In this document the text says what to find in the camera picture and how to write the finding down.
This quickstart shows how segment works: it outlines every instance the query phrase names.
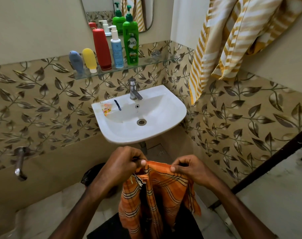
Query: bottle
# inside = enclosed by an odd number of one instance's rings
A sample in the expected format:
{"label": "bottle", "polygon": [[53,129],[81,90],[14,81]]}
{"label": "bottle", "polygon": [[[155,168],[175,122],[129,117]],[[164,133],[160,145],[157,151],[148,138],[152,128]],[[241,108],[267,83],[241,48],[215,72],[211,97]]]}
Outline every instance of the bottle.
{"label": "bottle", "polygon": [[93,29],[93,41],[95,43],[96,54],[98,58],[98,63],[101,70],[109,70],[111,66],[111,55],[108,46],[108,41],[104,30],[101,28]]}
{"label": "bottle", "polygon": [[115,25],[112,25],[109,28],[111,28],[111,34],[112,34],[112,39],[110,40],[110,42],[112,47],[114,64],[116,68],[123,68],[122,46],[121,46],[121,40],[119,39],[118,36],[117,27]]}
{"label": "bottle", "polygon": [[99,22],[102,23],[102,27],[103,27],[103,29],[104,29],[105,35],[106,35],[106,36],[111,36],[111,32],[110,32],[110,30],[109,30],[109,25],[108,25],[107,20],[101,20],[101,21],[99,21]]}
{"label": "bottle", "polygon": [[76,70],[80,76],[82,76],[82,74],[84,73],[84,69],[80,54],[77,51],[70,51],[69,60],[73,69]]}
{"label": "bottle", "polygon": [[117,6],[116,16],[112,19],[112,24],[117,26],[117,30],[119,34],[122,34],[122,25],[125,22],[125,17],[122,16],[121,11],[119,10],[119,3],[115,2]]}
{"label": "bottle", "polygon": [[94,23],[94,22],[90,22],[90,23],[88,23],[88,24],[89,24],[89,27],[90,27],[92,30],[98,28],[98,27],[97,27],[97,24]]}
{"label": "bottle", "polygon": [[123,41],[125,43],[125,52],[129,65],[138,63],[139,52],[139,30],[137,22],[133,21],[130,13],[131,6],[128,5],[128,14],[125,16],[126,21],[123,23]]}
{"label": "bottle", "polygon": [[97,61],[93,51],[89,48],[85,48],[82,51],[82,56],[90,73],[97,73]]}

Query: forearm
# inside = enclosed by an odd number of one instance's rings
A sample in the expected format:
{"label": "forearm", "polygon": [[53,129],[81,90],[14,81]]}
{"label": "forearm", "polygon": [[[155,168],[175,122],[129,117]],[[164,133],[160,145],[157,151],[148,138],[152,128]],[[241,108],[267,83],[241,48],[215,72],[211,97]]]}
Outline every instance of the forearm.
{"label": "forearm", "polygon": [[103,199],[103,189],[97,184],[90,185],[69,215],[61,222],[49,239],[81,239]]}
{"label": "forearm", "polygon": [[277,238],[240,200],[229,187],[217,179],[212,192],[221,201],[242,239]]}

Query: mirror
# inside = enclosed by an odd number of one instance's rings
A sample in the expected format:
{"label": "mirror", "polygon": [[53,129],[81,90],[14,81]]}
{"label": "mirror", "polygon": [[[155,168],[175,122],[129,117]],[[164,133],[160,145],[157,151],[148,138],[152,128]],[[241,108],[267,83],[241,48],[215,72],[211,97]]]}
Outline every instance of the mirror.
{"label": "mirror", "polygon": [[147,31],[153,22],[154,0],[82,0],[83,9],[90,28],[103,28],[102,20],[108,26],[116,25],[114,17],[125,17],[128,13],[127,5],[131,5],[130,13],[137,22],[139,32]]}

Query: white ceramic sink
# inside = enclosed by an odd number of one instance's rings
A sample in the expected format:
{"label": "white ceramic sink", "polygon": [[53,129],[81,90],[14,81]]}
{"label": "white ceramic sink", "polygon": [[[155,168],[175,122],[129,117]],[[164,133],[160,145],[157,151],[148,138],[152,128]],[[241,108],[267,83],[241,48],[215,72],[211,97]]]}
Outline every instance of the white ceramic sink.
{"label": "white ceramic sink", "polygon": [[[186,115],[185,105],[164,85],[141,90],[139,94],[143,97],[140,101],[131,100],[127,94],[91,105],[109,142],[130,144],[147,140],[175,127]],[[112,104],[111,113],[105,116],[101,104]],[[147,121],[145,125],[137,124],[140,119]]]}

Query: chrome faucet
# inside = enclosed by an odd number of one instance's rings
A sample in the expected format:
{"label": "chrome faucet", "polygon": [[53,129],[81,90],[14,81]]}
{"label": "chrome faucet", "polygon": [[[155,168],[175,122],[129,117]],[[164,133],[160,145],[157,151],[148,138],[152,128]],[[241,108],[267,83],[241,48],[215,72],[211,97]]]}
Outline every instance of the chrome faucet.
{"label": "chrome faucet", "polygon": [[134,78],[129,79],[130,82],[130,99],[131,100],[142,100],[143,97],[137,92],[137,86],[136,86],[136,81]]}
{"label": "chrome faucet", "polygon": [[15,175],[20,181],[25,181],[27,176],[22,172],[22,165],[24,163],[24,157],[30,155],[30,149],[28,147],[18,147],[13,153],[17,156]]}

